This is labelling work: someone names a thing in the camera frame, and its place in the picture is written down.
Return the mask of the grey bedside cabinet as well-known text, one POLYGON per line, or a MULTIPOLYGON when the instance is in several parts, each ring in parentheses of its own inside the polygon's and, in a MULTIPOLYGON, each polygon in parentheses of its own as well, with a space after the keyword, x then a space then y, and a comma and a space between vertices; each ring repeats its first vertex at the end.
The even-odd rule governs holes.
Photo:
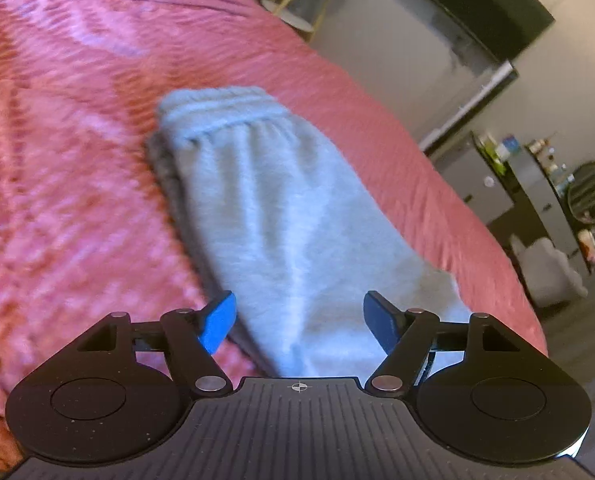
POLYGON ((435 168, 484 224, 513 207, 503 182, 471 136, 444 153, 435 162, 435 168))

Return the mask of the white soundbar shelf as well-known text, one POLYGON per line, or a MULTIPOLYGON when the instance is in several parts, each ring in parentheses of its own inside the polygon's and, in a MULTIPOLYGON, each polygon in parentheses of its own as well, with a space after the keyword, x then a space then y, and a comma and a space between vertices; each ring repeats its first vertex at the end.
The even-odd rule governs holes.
POLYGON ((505 61, 486 67, 480 75, 469 77, 455 90, 446 92, 446 99, 436 101, 435 109, 427 113, 416 128, 418 148, 431 153, 435 146, 445 142, 518 76, 514 65, 505 61))

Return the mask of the pink ribbed bedspread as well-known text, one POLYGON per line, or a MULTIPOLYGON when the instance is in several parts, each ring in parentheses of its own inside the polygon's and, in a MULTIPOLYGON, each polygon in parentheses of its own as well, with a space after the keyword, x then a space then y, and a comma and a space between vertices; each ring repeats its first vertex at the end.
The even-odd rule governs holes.
POLYGON ((202 304, 144 143, 166 93, 235 84, 326 133, 471 309, 546 348, 503 249, 398 120, 254 0, 0 0, 0 471, 28 372, 115 309, 202 304))

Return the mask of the pink plush toy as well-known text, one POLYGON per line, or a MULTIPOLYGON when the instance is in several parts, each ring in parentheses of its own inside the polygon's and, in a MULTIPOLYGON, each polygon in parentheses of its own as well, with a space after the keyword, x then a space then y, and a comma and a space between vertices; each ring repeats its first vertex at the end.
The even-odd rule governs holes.
POLYGON ((580 230, 577 233, 577 239, 582 247, 582 253, 585 260, 595 266, 595 236, 593 231, 589 229, 580 230))

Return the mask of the black wall television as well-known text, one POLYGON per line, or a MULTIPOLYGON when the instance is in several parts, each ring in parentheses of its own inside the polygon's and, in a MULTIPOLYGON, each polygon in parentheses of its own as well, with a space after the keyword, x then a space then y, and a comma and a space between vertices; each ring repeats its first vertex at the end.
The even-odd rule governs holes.
POLYGON ((555 17, 539 0, 431 0, 498 62, 512 61, 555 17))

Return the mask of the grey vanity dresser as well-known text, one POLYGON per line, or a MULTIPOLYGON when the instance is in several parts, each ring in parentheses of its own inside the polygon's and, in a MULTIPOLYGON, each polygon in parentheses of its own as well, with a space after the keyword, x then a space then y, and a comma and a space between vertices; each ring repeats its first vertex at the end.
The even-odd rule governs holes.
POLYGON ((485 224, 507 255, 513 254, 509 238, 517 235, 525 246, 546 237, 567 255, 573 268, 589 278, 591 271, 555 187, 526 148, 506 161, 506 173, 498 176, 513 201, 513 207, 485 224))

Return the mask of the round black mirror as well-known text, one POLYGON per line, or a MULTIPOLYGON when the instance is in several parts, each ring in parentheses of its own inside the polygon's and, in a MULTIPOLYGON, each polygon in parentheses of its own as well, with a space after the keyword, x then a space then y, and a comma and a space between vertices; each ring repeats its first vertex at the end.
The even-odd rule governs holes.
POLYGON ((587 226, 595 225, 595 160, 584 162, 573 172, 565 202, 572 218, 587 226))

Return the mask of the white blue container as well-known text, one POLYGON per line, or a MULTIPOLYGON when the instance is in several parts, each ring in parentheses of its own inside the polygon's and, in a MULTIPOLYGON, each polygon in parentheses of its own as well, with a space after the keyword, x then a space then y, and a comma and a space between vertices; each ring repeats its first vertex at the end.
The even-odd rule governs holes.
POLYGON ((515 136, 506 136, 499 141, 495 153, 501 160, 507 160, 510 156, 521 150, 521 144, 515 136))

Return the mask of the grey sweatpants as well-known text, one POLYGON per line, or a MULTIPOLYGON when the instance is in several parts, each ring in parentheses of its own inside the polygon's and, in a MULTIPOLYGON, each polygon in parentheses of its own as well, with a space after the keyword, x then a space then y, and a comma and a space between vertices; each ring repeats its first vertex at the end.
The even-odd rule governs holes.
POLYGON ((210 292, 230 290, 248 349, 282 377, 367 379, 385 353, 374 290, 465 322, 455 279, 419 256, 346 159, 264 90, 175 90, 148 155, 210 292))

